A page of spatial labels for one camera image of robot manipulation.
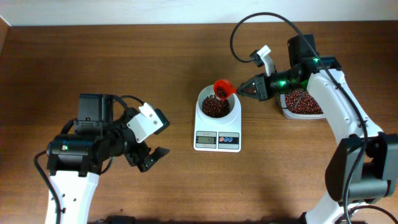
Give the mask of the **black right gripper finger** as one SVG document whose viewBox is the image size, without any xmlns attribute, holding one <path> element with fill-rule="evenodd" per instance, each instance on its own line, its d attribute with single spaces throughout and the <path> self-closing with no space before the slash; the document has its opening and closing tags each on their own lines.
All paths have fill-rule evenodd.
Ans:
<svg viewBox="0 0 398 224">
<path fill-rule="evenodd" d="M 239 87 L 236 90 L 236 93 L 240 96 L 250 97 L 254 99 L 258 99 L 257 90 L 253 86 Z"/>
<path fill-rule="evenodd" d="M 248 81 L 242 83 L 238 88 L 239 92 L 256 92 L 256 79 L 250 78 Z"/>
</svg>

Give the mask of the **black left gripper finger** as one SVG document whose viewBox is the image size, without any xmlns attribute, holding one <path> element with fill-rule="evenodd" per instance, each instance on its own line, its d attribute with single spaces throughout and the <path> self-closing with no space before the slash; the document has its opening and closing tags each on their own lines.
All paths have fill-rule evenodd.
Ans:
<svg viewBox="0 0 398 224">
<path fill-rule="evenodd" d="M 154 155 L 149 155 L 142 162 L 138 163 L 137 167 L 140 172 L 147 172 L 155 163 L 157 158 Z"/>
<path fill-rule="evenodd" d="M 150 155 L 150 162 L 151 163 L 156 163 L 158 160 L 166 156 L 170 152 L 170 149 L 162 148 L 162 147 L 157 147 L 155 151 Z"/>
</svg>

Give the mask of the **red plastic measuring scoop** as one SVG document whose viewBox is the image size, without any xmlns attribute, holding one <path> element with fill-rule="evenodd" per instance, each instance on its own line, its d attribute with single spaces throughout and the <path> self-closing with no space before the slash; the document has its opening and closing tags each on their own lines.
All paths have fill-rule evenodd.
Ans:
<svg viewBox="0 0 398 224">
<path fill-rule="evenodd" d="M 229 80 L 225 79 L 217 80 L 213 85 L 213 91 L 215 95 L 221 100 L 226 100 L 232 94 L 237 94 L 237 89 Z"/>
</svg>

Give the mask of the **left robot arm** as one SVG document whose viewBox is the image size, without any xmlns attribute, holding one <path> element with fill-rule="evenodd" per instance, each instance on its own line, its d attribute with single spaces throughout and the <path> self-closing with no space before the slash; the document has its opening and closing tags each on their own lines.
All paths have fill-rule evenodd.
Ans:
<svg viewBox="0 0 398 224">
<path fill-rule="evenodd" d="M 152 150 L 145 140 L 160 134 L 170 122 L 163 112 L 140 102 L 130 107 L 123 96 L 80 94 L 78 116 L 70 120 L 43 152 L 47 170 L 39 167 L 49 189 L 46 223 L 86 223 L 91 201 L 114 158 L 123 156 L 131 167 L 147 172 L 169 153 Z"/>
</svg>

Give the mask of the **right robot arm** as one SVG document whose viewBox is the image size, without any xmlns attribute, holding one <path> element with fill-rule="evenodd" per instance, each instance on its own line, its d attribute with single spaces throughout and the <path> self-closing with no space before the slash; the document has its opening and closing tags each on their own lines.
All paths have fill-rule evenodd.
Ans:
<svg viewBox="0 0 398 224">
<path fill-rule="evenodd" d="M 386 134 L 362 109 L 334 56 L 320 56 L 312 35 L 288 41 L 291 68 L 277 72 L 268 46 L 250 58 L 265 67 L 237 93 L 259 101 L 306 90 L 320 106 L 338 143 L 325 171 L 326 193 L 300 223 L 350 223 L 359 209 L 374 208 L 391 196 L 397 183 L 397 135 Z"/>
</svg>

